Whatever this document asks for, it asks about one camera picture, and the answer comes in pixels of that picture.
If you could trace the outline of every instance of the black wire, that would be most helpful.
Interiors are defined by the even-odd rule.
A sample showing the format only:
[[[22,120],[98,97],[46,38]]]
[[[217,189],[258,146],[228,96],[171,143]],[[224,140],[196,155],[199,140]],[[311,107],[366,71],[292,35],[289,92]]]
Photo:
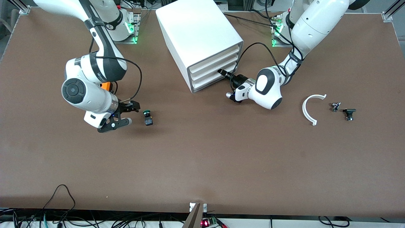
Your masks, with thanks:
[[[115,83],[115,91],[114,91],[114,95],[117,94],[118,91],[118,82],[114,82]]]
[[[177,220],[177,221],[179,221],[179,222],[181,222],[181,223],[183,223],[183,224],[184,224],[184,222],[183,222],[183,221],[181,221],[181,220],[179,220],[179,219],[177,219],[177,218],[173,217],[172,215],[170,215],[170,217],[171,217],[172,219],[175,219],[175,220]]]
[[[326,220],[327,220],[329,223],[323,222],[323,221],[321,220],[321,217],[326,218]],[[348,221],[348,220],[347,220],[347,224],[344,225],[344,226],[333,224],[327,216],[318,216],[318,220],[319,220],[322,224],[327,225],[327,226],[331,226],[332,228],[334,228],[335,226],[336,226],[336,227],[342,227],[342,228],[345,228],[345,227],[350,226],[350,221]]]
[[[132,9],[134,9],[134,6],[131,5],[129,2],[127,2],[127,1],[125,1],[125,0],[122,0],[122,1],[125,2],[126,4],[128,4],[128,6],[130,6]]]
[[[231,14],[226,14],[226,13],[224,13],[224,15],[225,15],[225,16],[229,16],[229,17],[234,17],[234,18],[237,18],[237,19],[241,19],[241,20],[245,20],[245,21],[248,21],[248,22],[256,23],[256,24],[271,26],[271,25],[266,24],[266,23],[257,22],[257,21],[252,21],[252,20],[249,20],[249,19],[246,19],[246,18],[243,18],[243,17],[234,16],[234,15],[231,15]]]
[[[95,223],[96,223],[96,225],[97,225],[97,228],[100,228],[100,226],[98,225],[98,223],[97,223],[96,219],[94,218],[94,215],[93,215],[93,213],[92,213],[92,211],[91,211],[91,210],[90,210],[90,214],[92,215],[93,220],[94,220],[94,222],[95,222]]]
[[[284,75],[283,71],[281,70],[280,66],[278,65],[277,60],[276,60],[276,58],[274,57],[273,53],[270,51],[269,47],[267,47],[264,43],[256,42],[256,43],[253,43],[253,44],[249,45],[249,46],[242,52],[242,54],[241,54],[241,56],[239,57],[239,59],[236,61],[236,65],[235,65],[235,67],[233,68],[231,75],[229,76],[229,78],[230,78],[230,79],[229,79],[230,88],[231,88],[233,91],[235,90],[235,89],[232,87],[232,76],[233,76],[233,73],[235,73],[235,70],[236,70],[236,68],[238,67],[238,64],[239,64],[239,62],[241,61],[241,59],[242,59],[244,53],[245,53],[251,46],[256,45],[256,44],[261,44],[261,45],[263,45],[263,46],[267,49],[267,51],[270,53],[270,55],[271,55],[271,57],[272,57],[274,63],[276,64],[277,68],[278,68],[278,69],[280,70],[280,72]]]
[[[71,209],[69,209],[68,211],[66,211],[66,212],[61,216],[61,219],[59,220],[59,223],[60,223],[61,221],[63,221],[63,220],[66,218],[67,213],[68,213],[69,211],[73,210],[73,208],[76,206],[76,201],[75,201],[75,199],[73,198],[72,194],[71,194],[70,191],[69,191],[69,188],[68,188],[66,185],[64,185],[64,184],[58,185],[58,186],[56,187],[55,191],[53,192],[51,198],[50,198],[50,199],[48,200],[48,202],[44,205],[44,207],[40,210],[40,213],[42,213],[43,210],[45,209],[45,207],[48,205],[48,203],[54,198],[54,196],[55,196],[55,194],[56,194],[56,191],[58,190],[58,188],[59,188],[60,186],[64,186],[64,187],[66,188],[66,190],[68,191],[68,194],[69,194],[70,198],[71,198],[72,201],[73,201],[73,206],[72,206]],[[38,214],[38,212],[35,213],[35,215],[31,218],[31,220],[28,222],[26,228],[31,227],[30,224],[31,224],[31,222],[34,220],[34,218],[35,218],[35,216],[36,216],[37,214]]]
[[[287,39],[285,36],[283,36],[283,35],[279,32],[279,30],[277,30],[276,26],[273,25],[273,23],[271,22],[271,19],[270,19],[270,17],[269,17],[269,13],[268,13],[268,11],[267,11],[267,1],[268,1],[268,0],[266,0],[266,3],[265,3],[265,11],[266,11],[266,16],[267,16],[267,19],[269,20],[270,26],[273,27],[273,29],[274,29],[282,38],[284,38],[289,44],[291,44],[291,46],[292,46],[293,48],[296,48],[297,51],[300,53],[301,58],[302,58],[302,53],[301,53],[301,51],[294,45],[294,43],[292,42],[292,40],[290,41],[290,40]]]
[[[133,98],[138,94],[139,89],[141,88],[141,84],[142,84],[142,70],[141,70],[141,68],[140,68],[136,63],[134,63],[133,61],[128,60],[128,59],[126,59],[126,58],[120,58],[120,57],[96,56],[96,58],[119,59],[119,60],[124,60],[124,61],[126,61],[126,62],[129,62],[129,63],[132,63],[133,65],[135,65],[135,66],[138,68],[138,70],[139,70],[139,75],[140,75],[140,76],[139,76],[139,86],[138,86],[138,89],[136,90],[135,94],[134,94],[129,100],[133,99]]]
[[[149,9],[147,6],[132,2],[131,0],[125,0],[124,2],[130,3],[131,5],[137,5]]]
[[[92,52],[93,44],[94,44],[94,38],[92,37],[92,42],[91,42],[91,44],[90,44],[89,53]]]
[[[384,219],[384,218],[381,218],[381,217],[380,217],[380,219],[382,219],[382,220],[384,220],[384,221],[386,221],[386,222],[389,222],[389,223],[390,223],[390,221],[388,221],[388,220],[386,220],[386,219]]]
[[[253,12],[256,12],[256,13],[258,13],[261,17],[263,17],[263,18],[266,18],[267,19],[267,17],[266,16],[264,16],[260,11],[258,11],[258,10],[255,10],[255,9],[251,9],[251,10],[249,10],[249,11],[253,11]]]

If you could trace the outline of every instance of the table surface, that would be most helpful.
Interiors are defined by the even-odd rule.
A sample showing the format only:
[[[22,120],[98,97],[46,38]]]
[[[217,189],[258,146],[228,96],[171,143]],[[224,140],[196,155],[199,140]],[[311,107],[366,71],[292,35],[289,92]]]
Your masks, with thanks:
[[[271,45],[268,27],[229,20],[245,47]],[[346,14],[271,111],[231,102],[225,80],[191,94],[155,12],[142,23],[138,44],[118,48],[142,68],[135,100],[154,125],[129,113],[130,127],[100,134],[60,94],[66,61],[90,45],[83,23],[39,8],[20,17],[0,65],[0,207],[42,208],[63,183],[77,209],[187,212],[206,202],[227,214],[405,215],[405,61],[381,15]],[[278,61],[289,52],[271,50]],[[255,78],[273,64],[257,45],[237,73]],[[121,99],[138,86],[128,68]],[[315,127],[301,110],[313,94],[327,94],[307,104]],[[331,112],[332,102],[356,108],[354,121]],[[64,189],[49,204],[71,206]]]

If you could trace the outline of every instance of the cable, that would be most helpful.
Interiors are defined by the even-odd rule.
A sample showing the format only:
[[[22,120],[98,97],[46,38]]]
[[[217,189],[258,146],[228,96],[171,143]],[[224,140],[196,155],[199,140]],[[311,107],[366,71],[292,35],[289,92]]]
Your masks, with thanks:
[[[270,53],[270,55],[271,55],[271,57],[272,57],[274,63],[276,64],[277,68],[278,68],[278,69],[280,70],[280,72],[284,75],[283,71],[281,70],[280,66],[278,65],[277,60],[276,60],[276,58],[274,57],[273,53],[270,51],[270,49],[269,49],[264,43],[256,42],[256,43],[253,43],[253,44],[249,45],[249,46],[242,52],[242,54],[241,54],[241,56],[239,57],[239,59],[236,61],[236,65],[235,65],[235,67],[233,68],[231,75],[229,76],[229,78],[230,78],[230,79],[229,79],[229,85],[230,85],[230,87],[231,87],[231,89],[232,89],[233,91],[235,91],[235,89],[232,87],[232,76],[233,76],[233,73],[235,73],[236,68],[238,67],[238,64],[239,64],[239,62],[241,61],[241,59],[242,59],[244,53],[245,53],[251,46],[256,45],[256,44],[261,44],[261,45],[263,45],[263,46],[267,49],[267,51]]]
[[[48,223],[47,223],[47,215],[46,214],[44,214],[44,224],[45,224],[45,228],[49,228]]]
[[[297,49],[297,51],[300,53],[300,55],[301,55],[301,60],[303,60],[302,59],[302,53],[301,53],[301,51],[294,45],[294,43],[292,42],[292,40],[290,41],[289,39],[287,39],[285,36],[283,36],[278,30],[277,30],[277,28],[276,28],[276,26],[275,25],[273,25],[273,23],[271,22],[271,20],[270,20],[270,16],[269,16],[269,13],[268,13],[268,11],[267,11],[267,1],[268,0],[266,0],[266,6],[265,6],[265,12],[266,12],[266,16],[267,16],[267,19],[269,20],[269,23],[270,23],[270,25],[271,25],[271,27],[273,27],[273,29],[282,37],[282,38],[284,38],[289,44],[291,44],[291,46],[293,47],[293,48],[295,48],[295,49]]]
[[[94,44],[94,38],[92,37],[92,42],[91,42],[90,47],[89,47],[89,53],[92,52],[93,44]]]
[[[98,223],[97,223],[96,219],[94,218],[94,215],[93,215],[92,211],[91,211],[91,210],[89,210],[89,211],[90,211],[90,214],[91,214],[91,215],[92,215],[92,217],[93,217],[94,222],[95,222],[95,223],[96,223],[96,225],[97,225],[97,228],[100,228],[100,226],[98,225]]]
[[[145,17],[147,17],[147,16],[150,14],[151,10],[154,9],[154,8],[153,8],[154,5],[155,5],[155,4],[152,4],[151,8],[148,9],[148,12],[145,14],[145,16],[142,17],[142,18],[139,20],[139,22],[138,22],[139,24],[141,23],[141,21],[142,21]]]
[[[59,187],[61,187],[61,186],[65,187],[66,190],[68,191],[68,194],[69,194],[70,198],[71,198],[72,201],[73,201],[73,206],[72,206],[71,209],[69,209],[69,210],[67,210],[66,212],[63,213],[63,215],[61,216],[61,218],[60,218],[60,220],[59,220],[59,223],[61,223],[61,222],[66,218],[68,212],[71,211],[71,210],[73,210],[73,208],[76,206],[76,201],[75,201],[75,199],[73,198],[72,194],[71,194],[70,191],[69,191],[69,188],[68,188],[66,185],[64,185],[64,184],[58,185],[58,186],[56,187],[55,191],[53,192],[51,198],[50,198],[50,199],[48,200],[48,202],[44,205],[44,207],[40,210],[40,212],[41,212],[41,214],[42,214],[42,212],[43,212],[43,210],[45,209],[45,207],[46,207],[46,206],[48,205],[48,203],[55,197],[56,191],[57,191],[57,190],[59,189]],[[36,216],[37,214],[38,214],[38,212],[35,213],[35,215],[32,217],[32,219],[28,222],[28,225],[27,225],[26,228],[30,227],[31,222],[34,220],[34,218],[35,218],[35,216]]]
[[[173,217],[172,215],[170,215],[170,217],[171,217],[172,219],[175,219],[175,220],[177,220],[177,221],[179,221],[179,222],[181,222],[181,223],[183,223],[183,224],[184,224],[184,222],[183,222],[183,221],[181,221],[181,220],[179,220],[179,219],[177,219],[177,218]]]
[[[141,88],[141,84],[142,84],[142,70],[141,70],[141,68],[140,68],[136,63],[134,63],[133,61],[128,60],[128,59],[126,59],[126,58],[120,58],[120,57],[96,56],[96,58],[119,59],[119,60],[124,60],[124,61],[126,61],[126,62],[129,62],[129,63],[132,63],[133,65],[135,65],[135,66],[138,68],[138,70],[139,70],[139,86],[138,86],[138,89],[136,90],[135,94],[134,94],[132,97],[130,97],[130,98],[127,99],[127,100],[121,101],[121,103],[126,102],[126,101],[130,101],[131,99],[133,99],[133,98],[138,94],[139,89]]]
[[[147,9],[149,9],[149,8],[146,7],[145,5],[141,5],[141,4],[138,4],[138,3],[135,3],[135,2],[131,2],[130,0],[122,0],[122,1],[125,2],[126,4],[128,4],[129,6],[131,6],[132,9],[134,9],[134,5],[141,6],[141,7],[145,7],[145,8],[147,8]]]
[[[266,25],[266,26],[271,26],[271,25],[266,24],[266,23],[257,22],[257,21],[252,21],[252,20],[249,20],[249,19],[246,19],[246,18],[243,18],[243,17],[234,16],[234,15],[231,15],[231,14],[226,14],[226,13],[224,13],[224,15],[225,15],[225,16],[228,16],[228,17],[234,17],[234,18],[237,18],[237,19],[245,20],[245,21],[247,21],[247,22],[252,22],[252,23],[261,24],[261,25]]]
[[[114,91],[114,95],[117,94],[118,91],[118,82],[114,82],[115,83],[115,91]]]
[[[381,218],[381,217],[380,217],[380,219],[382,219],[382,220],[384,220],[384,221],[386,221],[386,222],[391,223],[390,221],[388,221],[388,220],[386,220],[386,219],[384,219],[384,218]]]
[[[4,24],[4,26],[7,28],[8,31],[13,32],[13,29],[11,28],[11,26],[2,18],[0,18],[0,23]]]
[[[321,220],[321,217],[326,218],[326,220],[327,220],[329,223],[323,222],[323,221]],[[318,216],[318,220],[319,220],[322,224],[327,225],[327,226],[331,226],[332,228],[334,228],[335,226],[336,226],[336,227],[341,227],[341,228],[345,228],[345,227],[350,226],[350,221],[348,221],[348,220],[347,220],[347,224],[344,225],[344,226],[333,224],[327,216]]]
[[[255,10],[255,9],[251,9],[251,10],[249,10],[249,11],[252,11],[252,12],[256,12],[256,13],[258,13],[261,17],[263,17],[263,18],[266,18],[267,19],[267,17],[266,16],[264,16],[260,11],[258,11],[258,10]]]

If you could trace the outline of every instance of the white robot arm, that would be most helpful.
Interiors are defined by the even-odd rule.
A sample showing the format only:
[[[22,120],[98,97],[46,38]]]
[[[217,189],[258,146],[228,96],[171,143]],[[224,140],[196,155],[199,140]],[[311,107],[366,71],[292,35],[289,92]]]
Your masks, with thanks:
[[[354,2],[356,0],[294,0],[291,12],[278,17],[286,26],[280,33],[296,48],[280,64],[261,69],[256,80],[219,70],[226,78],[231,78],[236,88],[226,96],[238,103],[251,99],[264,108],[276,108],[282,101],[280,87],[291,81],[304,58],[330,33]]]
[[[42,9],[56,14],[79,18],[90,31],[100,50],[71,59],[66,63],[63,98],[71,105],[85,110],[84,120],[99,132],[115,130],[131,124],[120,118],[123,112],[136,111],[139,103],[120,103],[100,84],[121,80],[127,70],[126,61],[115,46],[115,40],[130,35],[126,29],[126,11],[119,11],[113,0],[34,0]]]

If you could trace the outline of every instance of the white curved part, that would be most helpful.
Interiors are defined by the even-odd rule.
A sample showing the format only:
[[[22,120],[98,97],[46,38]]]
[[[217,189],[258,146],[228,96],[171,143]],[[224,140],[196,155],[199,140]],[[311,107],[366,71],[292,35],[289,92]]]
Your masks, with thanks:
[[[304,103],[303,103],[303,113],[304,113],[304,116],[305,116],[309,121],[312,122],[312,126],[315,126],[316,123],[317,123],[317,120],[314,119],[314,118],[312,118],[312,117],[308,114],[308,111],[307,111],[307,101],[308,101],[309,99],[311,99],[311,98],[318,98],[318,99],[323,100],[323,99],[326,98],[326,94],[325,94],[324,96],[322,96],[322,95],[316,95],[316,94],[315,94],[315,95],[311,95],[311,96],[307,97],[307,98],[305,99]]]

